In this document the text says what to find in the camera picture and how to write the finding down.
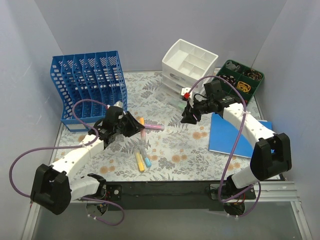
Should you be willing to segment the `yellow highlighter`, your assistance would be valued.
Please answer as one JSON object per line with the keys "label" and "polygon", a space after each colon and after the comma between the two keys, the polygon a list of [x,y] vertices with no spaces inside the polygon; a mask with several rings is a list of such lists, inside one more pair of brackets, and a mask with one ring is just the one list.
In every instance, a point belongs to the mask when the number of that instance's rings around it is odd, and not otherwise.
{"label": "yellow highlighter", "polygon": [[138,167],[139,172],[141,172],[141,173],[144,172],[145,167],[144,167],[143,159],[142,159],[140,152],[138,150],[136,150],[134,152],[134,156],[135,156],[135,159],[137,162],[137,167]]}

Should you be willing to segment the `blue plastic file rack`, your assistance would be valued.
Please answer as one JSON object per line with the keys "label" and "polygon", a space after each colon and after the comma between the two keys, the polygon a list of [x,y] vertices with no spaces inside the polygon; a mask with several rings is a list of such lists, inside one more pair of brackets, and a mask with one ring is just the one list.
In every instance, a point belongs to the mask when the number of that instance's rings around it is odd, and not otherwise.
{"label": "blue plastic file rack", "polygon": [[63,104],[60,121],[70,132],[89,129],[76,120],[93,125],[106,115],[102,104],[123,103],[128,93],[118,51],[53,56],[50,76]]}

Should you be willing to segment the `blue highlighter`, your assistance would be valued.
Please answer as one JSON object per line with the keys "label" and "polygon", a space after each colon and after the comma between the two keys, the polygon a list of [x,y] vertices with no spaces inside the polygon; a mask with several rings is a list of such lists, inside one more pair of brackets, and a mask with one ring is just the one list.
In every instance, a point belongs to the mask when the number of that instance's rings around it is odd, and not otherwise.
{"label": "blue highlighter", "polygon": [[139,151],[140,151],[140,154],[142,156],[142,159],[144,160],[144,163],[145,163],[146,167],[150,168],[152,166],[152,163],[151,163],[151,161],[150,161],[150,159],[149,159],[149,157],[148,157],[148,155],[146,153],[145,148],[143,146],[140,146],[139,147]]}

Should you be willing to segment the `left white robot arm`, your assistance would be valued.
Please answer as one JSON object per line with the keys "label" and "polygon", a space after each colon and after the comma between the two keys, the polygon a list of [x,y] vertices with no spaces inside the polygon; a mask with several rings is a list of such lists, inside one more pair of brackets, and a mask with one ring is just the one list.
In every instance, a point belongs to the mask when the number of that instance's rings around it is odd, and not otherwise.
{"label": "left white robot arm", "polygon": [[103,199],[107,194],[107,181],[102,176],[89,173],[77,181],[73,181],[73,177],[117,136],[131,137],[144,128],[130,112],[110,106],[105,117],[94,124],[77,148],[51,165],[42,164],[36,169],[30,199],[55,215],[61,214],[71,201],[83,197]]}

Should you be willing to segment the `green highlighter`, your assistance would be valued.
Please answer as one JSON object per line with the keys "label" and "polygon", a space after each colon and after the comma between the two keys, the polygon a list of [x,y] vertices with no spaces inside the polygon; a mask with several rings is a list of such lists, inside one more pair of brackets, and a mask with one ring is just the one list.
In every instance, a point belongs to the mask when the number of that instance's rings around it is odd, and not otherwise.
{"label": "green highlighter", "polygon": [[180,100],[176,100],[176,99],[171,99],[171,100],[168,101],[168,103],[171,106],[173,106],[173,107],[175,107],[175,108],[177,108],[178,110],[181,110],[181,111],[183,111],[185,109],[185,107],[186,107],[186,103],[184,101],[180,101]]}

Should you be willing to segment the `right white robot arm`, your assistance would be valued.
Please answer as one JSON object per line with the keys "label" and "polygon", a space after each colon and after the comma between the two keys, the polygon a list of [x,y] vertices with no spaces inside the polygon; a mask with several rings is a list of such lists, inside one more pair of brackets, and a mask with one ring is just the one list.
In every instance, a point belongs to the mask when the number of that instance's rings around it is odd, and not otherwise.
{"label": "right white robot arm", "polygon": [[197,100],[193,88],[181,89],[187,102],[181,123],[195,125],[204,114],[218,114],[245,137],[253,148],[250,164],[236,174],[223,176],[218,195],[237,199],[252,185],[292,169],[291,143],[285,133],[275,133],[262,125],[247,110],[243,99],[226,95],[221,87],[222,78],[204,84],[205,96]]}

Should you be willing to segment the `white drawer organizer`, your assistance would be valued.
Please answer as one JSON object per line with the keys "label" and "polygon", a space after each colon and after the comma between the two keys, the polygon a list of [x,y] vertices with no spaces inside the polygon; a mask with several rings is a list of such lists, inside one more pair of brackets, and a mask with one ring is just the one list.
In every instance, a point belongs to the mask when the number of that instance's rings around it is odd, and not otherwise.
{"label": "white drawer organizer", "polygon": [[162,59],[162,83],[174,93],[212,76],[219,56],[186,40],[177,40]]}

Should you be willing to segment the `orange pink highlighter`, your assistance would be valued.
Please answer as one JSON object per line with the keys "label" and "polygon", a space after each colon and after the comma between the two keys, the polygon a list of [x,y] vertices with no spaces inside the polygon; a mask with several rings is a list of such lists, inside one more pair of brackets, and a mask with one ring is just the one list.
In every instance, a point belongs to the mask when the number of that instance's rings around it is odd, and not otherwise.
{"label": "orange pink highlighter", "polygon": [[[145,125],[145,120],[144,120],[144,118],[143,117],[141,117],[140,119],[139,119],[139,123],[141,124],[141,125]],[[145,128],[143,128],[141,131],[140,131],[140,137],[141,137],[141,140],[142,141],[145,141],[146,140],[146,130],[145,130]]]}

